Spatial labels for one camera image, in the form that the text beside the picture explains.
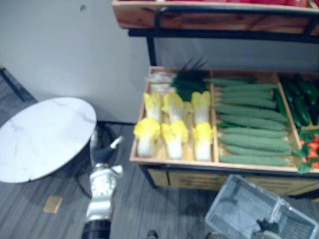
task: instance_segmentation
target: shoe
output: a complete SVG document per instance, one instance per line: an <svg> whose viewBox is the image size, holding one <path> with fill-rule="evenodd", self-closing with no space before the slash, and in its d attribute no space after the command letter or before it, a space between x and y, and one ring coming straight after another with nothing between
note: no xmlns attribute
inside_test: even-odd
<svg viewBox="0 0 319 239"><path fill-rule="evenodd" d="M158 235L154 230L150 230L148 232L148 237L147 239L158 239Z"/></svg>

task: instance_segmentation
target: wooden display shelf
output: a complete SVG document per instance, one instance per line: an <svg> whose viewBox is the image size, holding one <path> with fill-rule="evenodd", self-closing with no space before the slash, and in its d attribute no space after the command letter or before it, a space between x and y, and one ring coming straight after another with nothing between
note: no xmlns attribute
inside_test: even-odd
<svg viewBox="0 0 319 239"><path fill-rule="evenodd" d="M113 0L112 6L122 28L319 34L313 0L308 7L165 0Z"/></svg>
<svg viewBox="0 0 319 239"><path fill-rule="evenodd" d="M155 72L177 72L176 69L167 69L163 67L150 67L149 74ZM213 70L211 75L216 77L232 76L257 76L259 83L272 82L278 84L278 89L282 96L284 92L279 82L277 73L257 72L257 71L229 71ZM147 83L146 92L151 90L152 86ZM214 93L214 86L210 85L210 91ZM212 105L214 105L214 95L212 94ZM300 148L300 141L297 129L285 97L283 97L287 111L288 139L294 148ZM145 116L145 106L142 102L139 120ZM266 189L277 194L300 195L313 190L319 190L319 170L313 170L307 174L299 174L296 166L302 163L299 157L289 156L288 160L293 164L288 166L262 166L246 165L219 162L218 155L224 154L224 150L218 143L217 117L214 110L211 110L211 123L215 130L212 145L212 161L196 161L193 156L187 155L183 160L167 159L165 154L156 154L151 158L138 157L137 139L133 141L130 161L141 166L147 179L152 186L172 186L181 188L196 188L204 190L219 190L229 174L240 174L247 177L250 181L257 183Z"/></svg>

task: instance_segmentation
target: black metal rail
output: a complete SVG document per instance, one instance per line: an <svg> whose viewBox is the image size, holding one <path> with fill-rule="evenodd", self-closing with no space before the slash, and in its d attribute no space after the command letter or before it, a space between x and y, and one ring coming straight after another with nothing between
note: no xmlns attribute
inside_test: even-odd
<svg viewBox="0 0 319 239"><path fill-rule="evenodd" d="M272 33L258 31L232 31L232 30L184 30L184 29L164 29L161 26L162 16L166 13L242 13L242 14L264 14L279 15L286 17L307 17L309 24L301 34L294 33ZM149 51L150 63L157 65L155 37L181 37L181 38L223 38L223 39L252 39L252 40L271 40L271 41L292 41L303 43L319 43L319 37L311 35L319 22L318 11L302 11L290 9L256 8L243 6L167 6L161 8L155 15L155 27L152 29L131 28L129 36L146 37Z"/></svg>

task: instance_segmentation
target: white wall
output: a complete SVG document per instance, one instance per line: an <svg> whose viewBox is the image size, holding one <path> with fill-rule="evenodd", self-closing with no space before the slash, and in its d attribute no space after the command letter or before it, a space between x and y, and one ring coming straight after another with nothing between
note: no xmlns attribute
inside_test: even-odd
<svg viewBox="0 0 319 239"><path fill-rule="evenodd" d="M231 39L158 39L158 64L183 66L188 59L208 60L211 68L319 71L319 45Z"/></svg>
<svg viewBox="0 0 319 239"><path fill-rule="evenodd" d="M87 9L80 11L80 5ZM109 0L0 0L0 63L38 100L75 96L98 119L135 122L149 64L146 40L119 29ZM157 39L158 63L318 71L317 45Z"/></svg>
<svg viewBox="0 0 319 239"><path fill-rule="evenodd" d="M100 120L137 120L146 40L118 28L110 1L1 0L0 32L0 63L37 100L81 97Z"/></svg>

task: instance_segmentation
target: produce display stand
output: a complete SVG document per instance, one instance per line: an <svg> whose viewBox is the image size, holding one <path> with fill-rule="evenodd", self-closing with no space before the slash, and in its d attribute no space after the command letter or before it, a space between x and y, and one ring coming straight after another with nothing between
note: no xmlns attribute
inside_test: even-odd
<svg viewBox="0 0 319 239"><path fill-rule="evenodd" d="M319 43L319 9L313 0L308 0L308 7L165 0L113 0L112 6L119 26L128 29L129 36L146 37L151 66L157 65L155 37ZM150 72L163 70L168 69L150 68ZM284 103L289 112L292 132L298 139L285 98ZM144 103L142 103L139 120L144 115ZM319 170L299 174L296 167L218 162L217 135L213 144L213 148L217 150L213 149L212 162L141 158L136 154L136 147L137 139L135 138L130 161L140 166L152 187L172 186L219 190L229 174L240 174L278 194L315 198L319 193Z"/></svg>
<svg viewBox="0 0 319 239"><path fill-rule="evenodd" d="M155 72L177 72L178 70L164 67L150 67L149 74ZM212 70L211 75L216 77L232 76L257 76L260 83L278 84L280 94L284 99L285 108L289 119L288 139L295 148L301 147L297 129L288 107L284 92L279 82L278 74L274 72L257 71L231 71L231 70ZM214 92L214 86L210 85L211 93ZM146 92L150 92L150 83L146 85ZM214 106L214 95L212 94L212 105ZM141 105L139 121L145 117L144 102ZM215 110L211 110L211 124L215 132L218 119ZM189 160L188 157L183 160L170 160L162 154L153 155L151 158L138 157L137 143L135 138L132 146L130 161L137 163L144 172L147 180L153 187L172 186L180 188L195 188L203 190L219 190L229 174L240 174L253 183L265 187L267 190L277 194L298 195L299 197L310 196L311 192L319 189L319 169L310 173L299 174L295 166L261 166L230 164L219 162L219 155L224 154L218 135L216 133L212 145L212 161L203 162ZM300 165L302 159L291 156L295 165Z"/></svg>
<svg viewBox="0 0 319 239"><path fill-rule="evenodd" d="M319 9L230 2L113 0L119 26L146 37L150 63L157 65L155 37L228 38L319 42Z"/></svg>

